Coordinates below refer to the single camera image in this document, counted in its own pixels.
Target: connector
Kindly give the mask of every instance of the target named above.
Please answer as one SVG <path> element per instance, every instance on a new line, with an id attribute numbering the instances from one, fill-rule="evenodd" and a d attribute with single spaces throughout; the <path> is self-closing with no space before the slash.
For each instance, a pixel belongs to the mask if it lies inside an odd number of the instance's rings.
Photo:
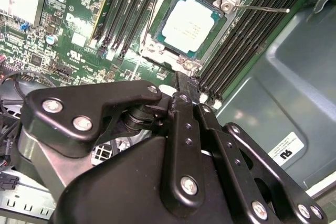
<path id="1" fill-rule="evenodd" d="M 0 173 L 0 191 L 14 190 L 18 181 L 19 177 L 17 176 Z"/>

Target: black ram slot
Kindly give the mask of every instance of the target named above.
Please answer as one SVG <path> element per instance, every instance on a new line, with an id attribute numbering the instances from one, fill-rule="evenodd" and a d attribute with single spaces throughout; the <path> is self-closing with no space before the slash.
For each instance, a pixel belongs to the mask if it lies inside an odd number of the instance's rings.
<path id="1" fill-rule="evenodd" d="M 253 0 L 253 2 L 251 3 L 251 5 L 255 5 L 255 6 L 259 6 L 262 3 L 263 0 Z M 249 16 L 249 14 L 252 12 L 252 10 L 245 10 L 243 16 L 241 17 L 241 21 L 236 25 L 236 27 L 230 32 L 230 34 L 228 35 L 228 38 L 225 40 L 225 45 L 226 44 L 230 44 L 232 42 L 232 40 L 236 37 L 237 35 L 237 31 L 240 30 L 241 26 L 243 26 L 245 24 L 244 20 L 246 20 Z M 221 47 L 221 49 L 218 51 L 218 53 L 216 54 L 216 56 L 213 58 L 213 60 L 207 65 L 207 67 L 205 68 L 205 70 L 202 72 L 201 74 L 201 78 L 200 78 L 200 82 L 202 84 L 204 84 L 207 80 L 207 78 L 211 77 L 210 71 L 212 69 L 214 69 L 216 67 L 216 65 L 218 64 L 218 61 L 220 61 L 220 58 L 217 57 L 218 55 L 222 55 L 224 52 L 223 50 L 225 50 L 226 47 L 223 45 Z"/>
<path id="2" fill-rule="evenodd" d="M 277 6 L 274 6 L 274 3 L 276 3 L 276 0 L 268 0 L 266 1 L 265 5 L 276 8 Z M 241 29 L 239 34 L 234 38 L 234 41 L 229 44 L 228 49 L 223 54 L 222 62 L 219 63 L 216 74 L 211 75 L 211 78 L 209 78 L 207 83 L 207 87 L 209 89 L 213 90 L 213 86 L 216 84 L 218 79 L 224 74 L 225 71 L 227 71 L 227 69 L 229 69 L 228 66 L 230 66 L 232 60 L 237 57 L 237 53 L 239 52 L 240 48 L 245 46 L 245 43 L 249 40 L 249 37 L 255 34 L 255 29 L 258 26 L 263 26 L 263 17 L 269 13 L 253 11 L 251 14 L 252 17 L 244 22 L 245 25 L 243 29 Z"/>
<path id="3" fill-rule="evenodd" d="M 253 6 L 291 8 L 297 0 L 254 0 Z M 258 52 L 285 14 L 246 10 L 201 74 L 200 89 L 218 98 Z"/>
<path id="4" fill-rule="evenodd" d="M 129 26 L 129 23 L 134 15 L 135 12 L 137 12 L 137 9 L 141 8 L 138 7 L 141 3 L 142 0 L 133 0 L 133 3 L 131 5 L 131 9 L 129 10 L 129 12 L 127 13 L 127 17 L 125 18 L 122 27 L 120 28 L 119 32 L 118 32 L 118 36 L 115 39 L 114 45 L 112 48 L 117 48 L 124 40 L 124 36 L 126 33 L 126 30 Z"/>
<path id="5" fill-rule="evenodd" d="M 271 23 L 269 30 L 273 31 L 280 24 L 281 20 L 284 18 L 285 15 L 286 14 L 280 14 L 280 15 L 278 14 L 274 22 Z M 270 32 L 264 33 L 262 40 L 265 42 L 270 34 L 271 34 Z M 224 85 L 222 85 L 220 89 L 217 90 L 217 93 L 223 93 L 232 84 L 235 78 L 239 75 L 239 73 L 243 70 L 243 68 L 248 64 L 250 59 L 253 58 L 253 56 L 257 53 L 258 49 L 259 49 L 259 45 L 254 50 L 249 52 L 249 55 L 246 57 L 246 59 L 244 59 L 244 61 L 241 62 L 241 64 L 236 69 L 236 71 L 227 80 L 225 80 Z"/>
<path id="6" fill-rule="evenodd" d="M 121 0 L 118 10 L 116 11 L 117 14 L 115 18 L 113 19 L 112 25 L 109 28 L 107 36 L 105 37 L 102 43 L 103 48 L 107 48 L 108 45 L 111 43 L 116 27 L 119 25 L 120 19 L 124 15 L 124 13 L 127 11 L 128 7 L 129 7 L 128 0 Z"/>
<path id="7" fill-rule="evenodd" d="M 286 1 L 284 5 L 286 5 L 286 7 L 291 8 L 295 4 L 296 1 L 297 0 L 289 0 L 289 1 Z M 279 23 L 285 17 L 285 15 L 286 14 L 268 15 L 267 19 L 264 21 L 264 24 L 267 24 L 267 26 L 261 27 L 261 29 L 257 31 L 259 34 L 256 35 L 257 38 L 254 39 L 255 42 L 253 42 L 252 45 L 249 46 L 248 48 L 244 48 L 242 50 L 243 56 L 239 60 L 236 60 L 235 62 L 233 62 L 230 73 L 226 75 L 225 79 L 220 81 L 220 83 L 223 83 L 223 84 L 216 86 L 214 88 L 215 93 L 222 93 L 224 92 L 226 88 L 228 88 L 228 86 L 234 81 L 234 78 L 237 77 L 240 71 L 245 67 L 245 65 L 255 55 L 255 53 L 258 51 L 260 46 L 266 42 L 271 31 L 273 31 L 277 27 L 277 25 L 279 25 Z"/>
<path id="8" fill-rule="evenodd" d="M 280 8 L 282 7 L 281 2 L 277 0 L 269 0 L 267 3 L 267 6 L 272 7 L 272 8 Z M 215 90 L 216 83 L 218 82 L 219 78 L 223 76 L 223 73 L 225 71 L 228 71 L 230 67 L 232 67 L 231 62 L 239 58 L 241 55 L 240 52 L 243 52 L 241 48 L 246 48 L 246 42 L 250 41 L 250 37 L 253 37 L 255 35 L 258 35 L 259 29 L 264 27 L 265 21 L 264 18 L 267 16 L 273 16 L 274 13 L 268 13 L 268 12 L 262 12 L 262 11 L 255 11 L 254 16 L 252 19 L 250 19 L 247 22 L 247 28 L 244 29 L 244 33 L 241 34 L 241 36 L 237 36 L 238 40 L 235 41 L 234 47 L 231 47 L 229 52 L 227 54 L 224 54 L 225 57 L 223 57 L 224 62 L 218 66 L 218 69 L 220 69 L 219 73 L 210 79 L 209 83 L 211 83 L 208 87 L 212 90 Z"/>
<path id="9" fill-rule="evenodd" d="M 110 18 L 112 17 L 112 13 L 113 13 L 113 9 L 120 6 L 120 2 L 118 0 L 109 0 L 107 2 L 107 5 L 109 5 L 109 10 L 108 10 L 108 13 L 106 15 L 106 18 L 104 19 L 104 22 L 102 24 L 102 26 L 98 27 L 97 30 L 95 31 L 94 33 L 94 38 L 99 40 L 102 36 L 102 31 L 105 30 L 106 26 L 107 26 L 107 23 L 108 21 L 110 20 Z"/>
<path id="10" fill-rule="evenodd" d="M 132 30 L 129 32 L 128 37 L 121 49 L 121 53 L 120 56 L 124 57 L 124 55 L 126 54 L 127 50 L 131 47 L 132 41 L 135 37 L 135 34 L 137 33 L 140 25 L 141 25 L 141 20 L 143 19 L 143 16 L 145 14 L 145 12 L 148 10 L 149 5 L 151 3 L 152 0 L 145 0 L 144 1 L 144 5 L 142 6 L 142 8 L 140 8 L 139 10 L 139 14 L 134 22 L 134 27 L 132 27 Z"/>

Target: sticker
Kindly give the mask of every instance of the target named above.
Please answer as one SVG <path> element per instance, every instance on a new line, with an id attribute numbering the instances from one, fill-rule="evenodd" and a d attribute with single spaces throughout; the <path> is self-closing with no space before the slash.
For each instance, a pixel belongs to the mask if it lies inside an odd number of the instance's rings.
<path id="1" fill-rule="evenodd" d="M 80 47 L 84 47 L 85 42 L 86 42 L 86 37 L 85 36 L 80 35 L 78 33 L 74 33 L 73 34 L 71 43 L 76 44 L 76 45 L 78 45 Z"/>
<path id="2" fill-rule="evenodd" d="M 289 133 L 284 140 L 271 150 L 268 155 L 279 165 L 283 165 L 297 154 L 304 144 L 294 132 Z"/>

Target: green circuit board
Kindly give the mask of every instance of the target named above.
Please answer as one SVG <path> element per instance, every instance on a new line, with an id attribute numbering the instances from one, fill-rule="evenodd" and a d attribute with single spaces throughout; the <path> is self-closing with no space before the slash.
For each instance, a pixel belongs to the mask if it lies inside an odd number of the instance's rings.
<path id="1" fill-rule="evenodd" d="M 151 31 L 157 28 L 170 1 L 165 0 L 161 5 Z M 98 56 L 99 42 L 92 44 L 91 39 L 97 24 L 102 22 L 102 17 L 108 11 L 106 2 L 107 0 L 66 0 L 61 3 L 59 0 L 45 0 L 39 26 L 30 27 L 26 31 L 20 29 L 22 22 L 19 20 L 0 15 L 0 54 L 7 57 L 5 69 L 44 73 L 57 86 L 131 79 L 145 79 L 154 84 L 170 83 L 172 71 L 169 66 L 148 61 L 138 53 L 140 33 L 147 25 L 153 3 L 141 18 L 131 50 L 127 51 L 122 60 L 116 57 L 116 50 L 109 50 L 103 57 Z M 57 37 L 54 45 L 46 43 L 47 36 L 51 35 Z M 65 76 L 55 71 L 52 66 L 55 62 L 71 68 L 72 73 Z"/>

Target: gray metal panel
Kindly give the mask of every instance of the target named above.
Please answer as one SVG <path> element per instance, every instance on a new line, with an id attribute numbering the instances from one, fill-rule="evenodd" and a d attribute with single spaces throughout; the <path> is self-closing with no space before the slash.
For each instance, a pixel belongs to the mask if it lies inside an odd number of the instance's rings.
<path id="1" fill-rule="evenodd" d="M 218 113 L 266 152 L 294 131 L 305 147 L 282 167 L 304 189 L 336 170 L 336 15 L 311 12 L 295 15 Z"/>

